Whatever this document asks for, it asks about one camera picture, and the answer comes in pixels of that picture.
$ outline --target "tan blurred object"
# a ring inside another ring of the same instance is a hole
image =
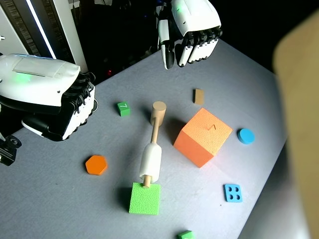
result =
[[[278,76],[295,179],[312,238],[319,239],[319,10],[277,46]]]

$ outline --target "green light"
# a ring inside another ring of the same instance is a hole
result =
[[[19,82],[19,83],[28,83],[30,82],[31,80],[31,76],[32,75],[29,75],[29,74],[25,74],[25,73],[16,73],[16,77],[15,77],[15,81],[16,82]]]

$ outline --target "beige object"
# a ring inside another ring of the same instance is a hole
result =
[[[151,143],[156,143],[158,140],[159,126],[163,123],[164,115],[166,112],[166,104],[162,101],[156,101],[153,104],[152,114],[151,114],[151,124],[153,125]],[[144,175],[143,187],[149,188],[151,185],[152,177],[149,175]]]
[[[197,105],[204,104],[204,91],[201,89],[195,89],[194,103]]]
[[[319,239],[319,11],[280,42],[274,67],[286,110],[295,180],[312,238]]]

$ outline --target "small green cube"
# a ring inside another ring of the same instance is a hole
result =
[[[121,116],[129,116],[130,113],[131,113],[130,106],[129,106],[129,104],[126,101],[119,102],[118,103],[118,109],[119,109],[119,112],[120,112]]]
[[[133,183],[129,213],[158,215],[160,206],[160,185],[151,184],[143,188],[142,183]]]
[[[184,233],[178,234],[179,239],[195,239],[194,233],[192,231],[186,231]]]

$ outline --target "white cylinder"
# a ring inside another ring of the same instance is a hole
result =
[[[143,152],[140,166],[140,178],[144,175],[152,177],[151,183],[156,182],[160,176],[161,147],[157,143],[149,143]]]

